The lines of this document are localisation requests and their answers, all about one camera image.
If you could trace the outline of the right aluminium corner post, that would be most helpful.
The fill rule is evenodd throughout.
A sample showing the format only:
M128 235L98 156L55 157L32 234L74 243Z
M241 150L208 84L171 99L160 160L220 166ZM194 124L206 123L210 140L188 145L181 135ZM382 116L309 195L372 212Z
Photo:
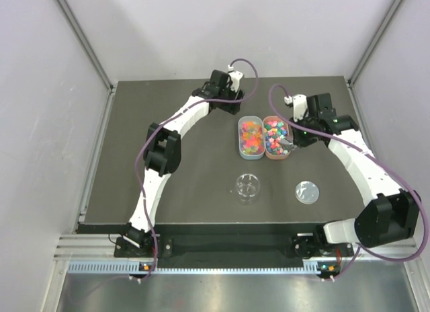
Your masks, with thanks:
M359 58L357 65L354 67L352 74L347 80L348 88L352 89L357 83L373 53L381 43L385 33L389 29L405 1L406 0L391 0L387 10L384 12L382 19L379 21L378 26L376 27L376 30L372 34L372 37L370 38L370 41L368 42L363 54Z

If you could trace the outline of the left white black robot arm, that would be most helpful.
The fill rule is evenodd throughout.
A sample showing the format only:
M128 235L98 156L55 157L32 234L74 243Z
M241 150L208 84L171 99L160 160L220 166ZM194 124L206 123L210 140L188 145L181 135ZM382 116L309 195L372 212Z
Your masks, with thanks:
M145 256L155 246L155 215L163 189L181 163L182 138L216 108L236 114L244 96L240 89L242 78L243 74L232 66L227 72L212 71L210 79L192 91L174 115L149 126L144 147L135 161L140 198L124 232L136 255Z

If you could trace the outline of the clear round jar lid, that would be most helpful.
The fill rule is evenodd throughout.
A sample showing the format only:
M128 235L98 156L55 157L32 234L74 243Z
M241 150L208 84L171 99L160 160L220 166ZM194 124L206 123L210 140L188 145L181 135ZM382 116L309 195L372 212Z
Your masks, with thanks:
M295 187L295 195L302 204L314 204L320 195L318 186L310 181L302 181Z

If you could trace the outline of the clear plastic jar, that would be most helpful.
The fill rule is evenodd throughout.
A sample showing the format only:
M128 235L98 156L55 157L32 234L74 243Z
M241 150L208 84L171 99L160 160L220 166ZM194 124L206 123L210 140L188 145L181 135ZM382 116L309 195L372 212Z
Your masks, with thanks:
M252 204L259 196L261 182L259 178L252 173L241 174L234 183L236 197L242 204Z

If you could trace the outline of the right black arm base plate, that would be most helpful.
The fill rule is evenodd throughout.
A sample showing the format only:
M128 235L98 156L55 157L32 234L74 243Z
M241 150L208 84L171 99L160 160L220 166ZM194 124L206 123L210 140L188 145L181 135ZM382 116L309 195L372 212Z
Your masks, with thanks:
M317 241L313 234L297 234L291 238L294 253L302 259L314 257L352 257L354 250L351 245L324 244Z

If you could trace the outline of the pink tray of opaque candies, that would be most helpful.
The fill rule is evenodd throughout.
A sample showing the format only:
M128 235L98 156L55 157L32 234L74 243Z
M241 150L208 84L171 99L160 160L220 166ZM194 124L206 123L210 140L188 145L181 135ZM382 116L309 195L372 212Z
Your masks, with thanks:
M290 127L277 116L268 116L263 120L265 155L272 160L286 159L290 152L279 144L280 139L292 139Z

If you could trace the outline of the aluminium front frame rail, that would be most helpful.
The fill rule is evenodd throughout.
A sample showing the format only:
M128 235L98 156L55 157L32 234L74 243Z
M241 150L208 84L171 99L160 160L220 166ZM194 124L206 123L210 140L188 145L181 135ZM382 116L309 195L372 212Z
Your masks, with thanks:
M107 235L61 235L54 250L55 260L112 260L115 245ZM370 249L388 258L405 258L417 251L413 239Z

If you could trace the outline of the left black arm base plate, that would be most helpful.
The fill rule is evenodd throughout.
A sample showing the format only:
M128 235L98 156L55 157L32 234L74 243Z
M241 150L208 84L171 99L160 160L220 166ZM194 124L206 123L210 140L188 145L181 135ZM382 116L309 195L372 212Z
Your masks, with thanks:
M150 238L149 242L139 247L135 242L126 238L118 237L114 247L115 258L157 258L171 257L173 252L173 239L172 238L158 238L158 251L155 253L155 245L153 239Z

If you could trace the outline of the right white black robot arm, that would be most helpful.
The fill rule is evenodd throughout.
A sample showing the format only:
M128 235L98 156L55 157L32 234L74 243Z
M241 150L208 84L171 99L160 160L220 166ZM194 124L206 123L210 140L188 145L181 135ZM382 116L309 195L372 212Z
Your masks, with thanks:
M373 248L411 238L419 215L416 197L374 162L353 118L337 115L328 93L298 94L284 101L293 109L294 146L303 148L322 141L343 164L364 204L356 218L318 226L313 239L315 250L327 256L339 243Z

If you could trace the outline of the left aluminium corner post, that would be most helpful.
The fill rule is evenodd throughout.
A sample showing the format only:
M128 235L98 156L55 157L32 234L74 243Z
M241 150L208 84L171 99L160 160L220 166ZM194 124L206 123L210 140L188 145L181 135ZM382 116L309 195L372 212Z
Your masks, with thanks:
M79 20L77 19L75 13L73 12L69 2L67 0L54 0L60 9L62 15L64 16L66 22L68 23L72 33L75 38L78 40L81 48L86 54L89 62L97 73L98 77L101 79L101 82L105 86L108 91L112 91L114 89L114 84L108 77L105 69L103 68L99 58L97 57L87 35L84 33Z

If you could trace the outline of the blue tray of translucent candies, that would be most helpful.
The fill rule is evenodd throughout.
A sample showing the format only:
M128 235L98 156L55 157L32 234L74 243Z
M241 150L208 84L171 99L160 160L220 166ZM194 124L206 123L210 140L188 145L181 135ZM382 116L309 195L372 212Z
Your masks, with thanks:
M243 116L238 121L239 155L246 160L264 156L265 137L263 121L257 116Z

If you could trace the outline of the aluminium corner post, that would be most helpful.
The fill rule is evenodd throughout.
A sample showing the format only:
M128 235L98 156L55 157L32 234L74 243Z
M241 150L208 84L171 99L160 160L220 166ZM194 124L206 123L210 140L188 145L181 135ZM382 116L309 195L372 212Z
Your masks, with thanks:
M78 40L81 48L86 54L89 62L97 73L98 77L101 79L101 82L105 86L108 91L112 91L114 89L114 84L108 77L105 69L103 68L99 58L97 57L87 35L84 33L79 20L77 19L75 13L73 12L69 2L67 0L54 0L60 9L62 15L64 16L66 22L68 23L72 33L75 38Z
M379 21L378 26L376 27L376 30L372 34L372 37L370 38L370 41L368 42L363 54L359 58L357 65L354 67L352 74L347 80L348 88L352 89L357 83L373 53L381 43L385 33L389 29L405 1L406 0L391 0L387 10L384 12L382 19Z

